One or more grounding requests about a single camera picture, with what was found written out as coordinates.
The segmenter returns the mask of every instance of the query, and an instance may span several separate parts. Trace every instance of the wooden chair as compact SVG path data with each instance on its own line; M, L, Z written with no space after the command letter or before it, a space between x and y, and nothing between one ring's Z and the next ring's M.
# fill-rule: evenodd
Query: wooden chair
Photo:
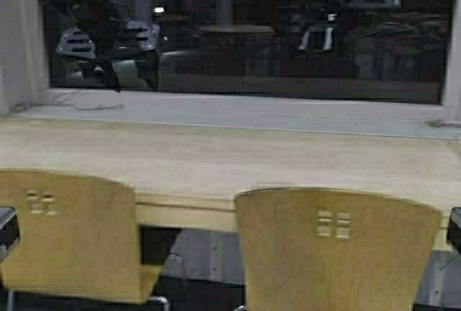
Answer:
M9 310L14 291L128 304L150 299L162 265L141 265L132 189L85 176L0 171L0 206L16 209L21 235L0 266ZM165 298L152 300L169 308Z
M251 191L236 209L249 311L410 311L442 221L424 205L328 189Z

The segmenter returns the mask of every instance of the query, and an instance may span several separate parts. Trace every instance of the wooden table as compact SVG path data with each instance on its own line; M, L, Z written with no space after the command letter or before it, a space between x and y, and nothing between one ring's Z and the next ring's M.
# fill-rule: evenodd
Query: wooden table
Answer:
M261 47L272 46L269 59L273 61L275 57L275 49L272 44L272 38L275 31L266 25L252 24L212 24L202 25L198 30L203 34L208 35L227 35L233 38L233 49L239 55L246 55L247 60L251 61L248 71L254 70L256 65L256 54ZM275 63L269 62L269 74L273 74Z
M214 34L274 34L274 30L269 26L252 24L201 25L198 30Z
M379 192L446 216L461 205L461 142L448 140L10 117L0 168L122 182L138 222L164 227L235 232L234 196L274 186Z
M181 14L168 14L166 16L154 16L153 21L157 23L182 23L189 21L189 16L184 16Z

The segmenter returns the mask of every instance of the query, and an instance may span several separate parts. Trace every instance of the dark window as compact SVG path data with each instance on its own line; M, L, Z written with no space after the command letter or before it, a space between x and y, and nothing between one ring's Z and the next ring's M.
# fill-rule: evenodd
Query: dark window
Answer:
M151 77L159 92L423 104L442 98L455 0L122 1L133 19L161 26L162 57ZM45 12L51 85L104 87L54 53L72 24ZM114 67L124 89L151 91L134 62Z

